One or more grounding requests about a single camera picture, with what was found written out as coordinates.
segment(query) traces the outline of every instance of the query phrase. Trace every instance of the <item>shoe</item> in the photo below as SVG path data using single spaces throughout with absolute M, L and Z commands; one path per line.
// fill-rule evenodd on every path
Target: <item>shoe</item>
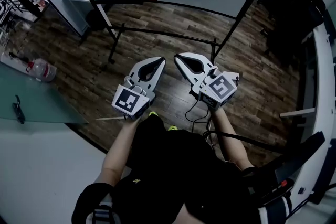
M 150 115 L 156 115 L 156 116 L 159 116 L 155 111 L 150 112 L 148 116 L 150 116 Z
M 178 128 L 174 125 L 170 126 L 168 131 L 178 131 Z

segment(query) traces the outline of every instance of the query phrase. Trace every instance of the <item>forearm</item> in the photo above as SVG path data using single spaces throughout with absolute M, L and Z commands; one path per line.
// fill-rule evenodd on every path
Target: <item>forearm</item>
M 230 124 L 229 119 L 227 118 L 225 111 L 222 108 L 212 112 L 212 120 L 217 131 L 236 134 L 235 130 Z M 248 160 L 246 150 L 240 140 L 222 135 L 218 135 L 217 137 L 223 155 L 227 160 L 237 164 L 241 170 L 253 166 Z
M 114 186 L 125 168 L 139 120 L 125 123 L 108 151 L 96 182 Z

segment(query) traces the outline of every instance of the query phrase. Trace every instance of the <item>black sleeve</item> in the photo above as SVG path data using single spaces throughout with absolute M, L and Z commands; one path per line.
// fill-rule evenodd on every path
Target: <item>black sleeve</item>
M 71 218 L 72 224 L 86 223 L 88 215 L 99 206 L 104 197 L 112 190 L 113 187 L 106 183 L 94 183 L 86 187 L 77 200 Z

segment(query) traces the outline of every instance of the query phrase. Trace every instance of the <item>person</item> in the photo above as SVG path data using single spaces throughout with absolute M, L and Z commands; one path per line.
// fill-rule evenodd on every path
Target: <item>person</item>
M 222 108 L 211 115 L 216 130 L 235 134 Z M 155 112 L 139 120 L 124 123 L 72 223 L 260 222 L 241 181 L 254 169 L 241 141 L 218 137 L 223 162 L 201 135 L 166 131 Z M 132 171 L 121 179 L 128 159 Z

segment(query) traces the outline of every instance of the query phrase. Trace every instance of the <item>plastic bottle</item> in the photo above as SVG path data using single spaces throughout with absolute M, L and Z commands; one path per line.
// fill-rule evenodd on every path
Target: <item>plastic bottle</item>
M 35 59 L 28 63 L 27 71 L 33 71 L 35 77 L 44 82 L 50 82 L 56 76 L 57 68 L 43 59 Z

